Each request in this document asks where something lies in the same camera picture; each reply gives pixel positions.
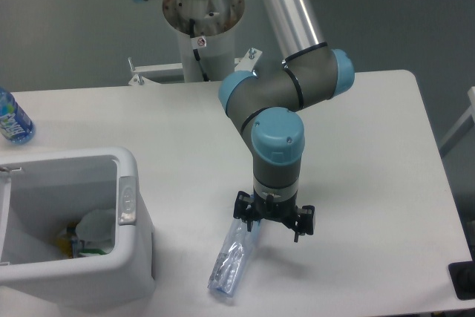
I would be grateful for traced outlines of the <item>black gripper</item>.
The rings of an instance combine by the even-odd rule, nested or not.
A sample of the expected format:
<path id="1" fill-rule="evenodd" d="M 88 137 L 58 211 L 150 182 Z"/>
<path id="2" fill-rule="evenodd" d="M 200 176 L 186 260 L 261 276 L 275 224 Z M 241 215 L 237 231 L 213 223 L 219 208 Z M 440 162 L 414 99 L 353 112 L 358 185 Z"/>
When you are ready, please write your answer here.
<path id="1" fill-rule="evenodd" d="M 296 205 L 297 195 L 282 201 L 267 200 L 256 192 L 249 195 L 239 191 L 235 199 L 233 218 L 246 224 L 248 231 L 252 231 L 255 221 L 262 219 L 272 220 L 284 224 L 294 232 L 294 242 L 304 235 L 313 235 L 315 232 L 315 207 Z"/>

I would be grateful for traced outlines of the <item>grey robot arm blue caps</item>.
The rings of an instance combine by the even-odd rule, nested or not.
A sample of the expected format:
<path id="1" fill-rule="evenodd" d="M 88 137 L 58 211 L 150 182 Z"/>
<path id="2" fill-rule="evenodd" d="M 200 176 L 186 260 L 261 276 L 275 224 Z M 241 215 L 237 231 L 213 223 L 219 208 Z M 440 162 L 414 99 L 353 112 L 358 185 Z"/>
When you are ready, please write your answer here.
<path id="1" fill-rule="evenodd" d="M 315 209 L 297 205 L 305 144 L 298 112 L 348 91 L 355 71 L 344 51 L 324 41 L 307 0 L 263 3 L 284 57 L 269 76 L 235 61 L 244 0 L 163 0 L 162 9 L 177 35 L 184 80 L 220 83 L 223 110 L 252 154 L 253 192 L 238 193 L 234 217 L 248 227 L 265 219 L 296 237 L 312 235 Z"/>

